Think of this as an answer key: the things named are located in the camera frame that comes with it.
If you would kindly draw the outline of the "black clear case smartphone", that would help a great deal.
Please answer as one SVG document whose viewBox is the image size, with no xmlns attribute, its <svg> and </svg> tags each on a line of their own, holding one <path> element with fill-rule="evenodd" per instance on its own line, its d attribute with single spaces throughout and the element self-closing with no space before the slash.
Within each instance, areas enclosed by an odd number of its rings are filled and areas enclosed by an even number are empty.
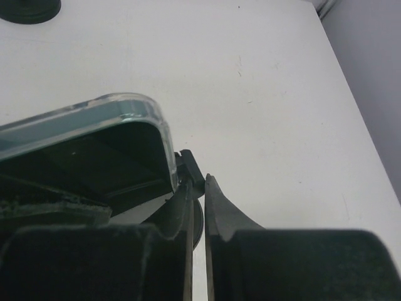
<svg viewBox="0 0 401 301">
<path fill-rule="evenodd" d="M 113 215 L 176 191 L 155 100 L 111 93 L 1 127 L 1 173 L 107 205 Z"/>
</svg>

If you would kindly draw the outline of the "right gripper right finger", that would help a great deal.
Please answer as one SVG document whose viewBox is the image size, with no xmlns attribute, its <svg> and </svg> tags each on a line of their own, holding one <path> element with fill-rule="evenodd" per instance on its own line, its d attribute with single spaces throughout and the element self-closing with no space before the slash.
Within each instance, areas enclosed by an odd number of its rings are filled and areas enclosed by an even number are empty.
<svg viewBox="0 0 401 301">
<path fill-rule="evenodd" d="M 399 300 L 385 245 L 362 230 L 271 230 L 205 182 L 210 300 Z"/>
</svg>

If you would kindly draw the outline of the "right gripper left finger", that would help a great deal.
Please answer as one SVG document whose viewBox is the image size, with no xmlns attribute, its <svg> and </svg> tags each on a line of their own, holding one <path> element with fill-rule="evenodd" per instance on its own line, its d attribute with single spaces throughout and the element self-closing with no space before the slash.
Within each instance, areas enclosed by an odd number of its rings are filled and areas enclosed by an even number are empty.
<svg viewBox="0 0 401 301">
<path fill-rule="evenodd" d="M 191 300 L 190 189 L 142 224 L 17 230 L 1 248 L 1 299 Z"/>
</svg>

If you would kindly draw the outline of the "black phone stand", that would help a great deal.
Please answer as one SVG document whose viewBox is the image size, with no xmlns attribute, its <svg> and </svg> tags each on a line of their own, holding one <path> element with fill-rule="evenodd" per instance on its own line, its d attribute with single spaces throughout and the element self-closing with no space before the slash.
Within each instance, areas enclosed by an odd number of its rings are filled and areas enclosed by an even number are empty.
<svg viewBox="0 0 401 301">
<path fill-rule="evenodd" d="M 44 23 L 60 10 L 60 0 L 1 0 L 1 19 L 16 24 Z"/>
<path fill-rule="evenodd" d="M 193 203 L 193 250 L 199 244 L 204 227 L 204 213 L 200 198 L 205 193 L 205 177 L 198 163 L 189 149 L 183 149 L 175 153 L 177 175 L 180 183 L 190 183 L 190 197 Z"/>
</svg>

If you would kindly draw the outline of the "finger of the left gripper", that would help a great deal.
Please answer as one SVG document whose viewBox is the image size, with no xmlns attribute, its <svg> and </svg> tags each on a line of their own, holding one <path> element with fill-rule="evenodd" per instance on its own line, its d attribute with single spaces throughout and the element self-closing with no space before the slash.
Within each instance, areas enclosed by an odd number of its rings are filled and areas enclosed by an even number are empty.
<svg viewBox="0 0 401 301">
<path fill-rule="evenodd" d="M 1 175 L 1 235 L 27 226 L 99 225 L 110 220 L 106 204 L 58 188 Z"/>
</svg>

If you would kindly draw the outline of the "right aluminium frame post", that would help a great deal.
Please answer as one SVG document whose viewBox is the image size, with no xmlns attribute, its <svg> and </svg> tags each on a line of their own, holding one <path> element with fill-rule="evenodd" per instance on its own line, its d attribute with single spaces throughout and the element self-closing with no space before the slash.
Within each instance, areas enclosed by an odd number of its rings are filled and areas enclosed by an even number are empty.
<svg viewBox="0 0 401 301">
<path fill-rule="evenodd" d="M 323 20 L 325 16 L 333 9 L 333 7 L 336 5 L 337 2 L 338 2 L 337 0 L 318 1 L 318 3 L 315 6 L 315 9 L 319 18 Z"/>
</svg>

